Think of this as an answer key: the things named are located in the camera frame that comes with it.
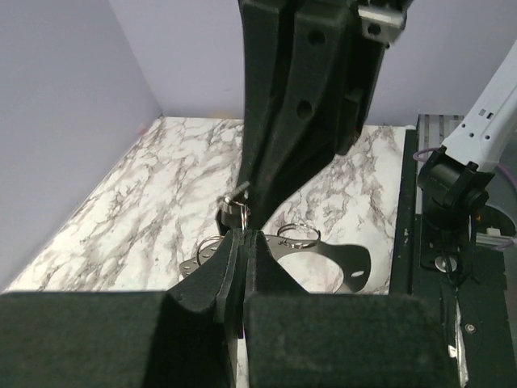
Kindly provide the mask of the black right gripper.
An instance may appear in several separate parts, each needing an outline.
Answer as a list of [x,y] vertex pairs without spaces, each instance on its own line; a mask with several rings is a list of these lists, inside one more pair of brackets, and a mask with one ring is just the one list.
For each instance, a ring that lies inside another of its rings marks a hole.
[[344,44],[343,98],[334,152],[357,142],[386,44],[365,19],[367,1],[240,1],[245,117],[238,182],[250,183],[250,228],[259,229],[297,189],[290,158],[325,96]]

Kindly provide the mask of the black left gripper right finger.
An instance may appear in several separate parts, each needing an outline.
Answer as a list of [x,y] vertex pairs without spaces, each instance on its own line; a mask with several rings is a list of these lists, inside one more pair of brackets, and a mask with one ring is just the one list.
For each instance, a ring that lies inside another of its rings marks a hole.
[[305,291],[260,231],[246,235],[244,330],[252,387],[456,387],[439,320],[405,294],[362,293],[371,269],[358,245],[317,251],[342,270],[347,293]]

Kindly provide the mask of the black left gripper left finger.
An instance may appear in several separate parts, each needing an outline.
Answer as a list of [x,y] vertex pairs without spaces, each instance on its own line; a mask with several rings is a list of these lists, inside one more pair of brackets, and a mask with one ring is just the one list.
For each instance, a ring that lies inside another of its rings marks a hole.
[[243,240],[167,291],[3,294],[2,386],[235,386]]

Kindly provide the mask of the silver metal keyring holder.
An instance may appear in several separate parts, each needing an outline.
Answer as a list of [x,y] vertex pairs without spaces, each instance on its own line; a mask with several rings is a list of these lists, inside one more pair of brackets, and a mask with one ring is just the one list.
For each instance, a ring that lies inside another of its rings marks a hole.
[[371,272],[366,247],[331,245],[314,239],[230,230],[180,265],[181,292],[193,297],[226,295],[231,285],[254,293],[358,293]]

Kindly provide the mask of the key with black tag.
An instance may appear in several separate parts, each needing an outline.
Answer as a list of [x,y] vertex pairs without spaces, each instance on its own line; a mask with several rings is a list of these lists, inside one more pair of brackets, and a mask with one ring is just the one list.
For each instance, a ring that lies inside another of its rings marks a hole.
[[216,199],[216,223],[219,234],[226,235],[229,230],[245,230],[248,226],[250,208],[247,204],[250,183],[244,182],[231,192]]

